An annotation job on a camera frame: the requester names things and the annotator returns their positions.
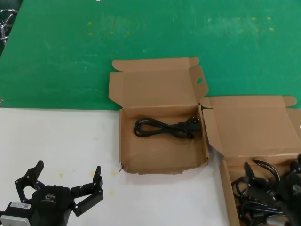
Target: open cardboard box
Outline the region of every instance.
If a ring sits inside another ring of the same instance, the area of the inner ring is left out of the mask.
[[[301,153],[301,110],[290,96],[205,97],[201,105],[209,144],[223,155],[222,186],[231,226],[239,221],[231,182],[245,175],[243,165],[252,165],[256,176],[271,174],[254,165],[256,158],[283,173]]]
[[[208,91],[198,58],[113,61],[109,98],[120,110],[119,161],[124,171],[177,174],[208,163],[207,136],[200,100]],[[202,132],[194,139],[168,134],[137,137],[135,122],[150,117],[176,124],[195,116]]]

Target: black cable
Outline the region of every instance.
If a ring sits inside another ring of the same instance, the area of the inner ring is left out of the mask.
[[[143,126],[148,125],[158,129],[143,130]],[[175,125],[168,125],[152,118],[141,118],[135,123],[134,133],[138,137],[149,137],[157,134],[171,134],[181,139],[193,139],[192,132],[201,131],[201,126],[197,118],[189,118],[186,122],[179,122]]]
[[[276,182],[279,183],[280,181],[280,175],[278,173],[278,171],[275,169],[275,167],[273,167],[272,165],[268,164],[267,162],[261,161],[261,160],[257,160],[257,159],[253,159],[253,162],[255,162],[257,165],[263,167],[264,169],[266,169],[267,171],[269,171],[270,173],[273,174],[273,176],[276,179]]]
[[[278,171],[270,164],[260,161],[254,160],[254,162],[268,170],[273,176],[276,178],[277,183],[280,181],[280,175]],[[245,183],[245,178],[240,177],[237,180],[231,183],[234,197],[239,200],[240,206],[239,216],[241,220],[248,226],[255,226],[266,223],[266,219],[270,216],[274,215],[283,215],[284,213],[280,211],[278,208],[273,208],[267,204],[261,203],[260,200],[257,200],[250,195],[246,194],[247,189],[243,189],[242,191],[239,188],[240,183]]]

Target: green mat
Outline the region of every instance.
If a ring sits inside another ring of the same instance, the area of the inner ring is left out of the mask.
[[[199,57],[208,96],[294,95],[299,0],[24,0],[0,58],[1,107],[107,109],[114,59]]]

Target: box flap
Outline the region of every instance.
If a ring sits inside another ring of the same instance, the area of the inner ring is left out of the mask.
[[[123,107],[197,105],[208,91],[198,58],[113,61],[109,98]]]
[[[114,60],[113,67],[121,72],[144,72],[187,69],[199,64],[197,57],[148,60]]]
[[[206,108],[261,108],[294,106],[297,99],[292,96],[228,96],[205,97],[200,104]]]
[[[210,145],[229,166],[301,152],[301,111],[294,97],[206,97],[201,100]]]

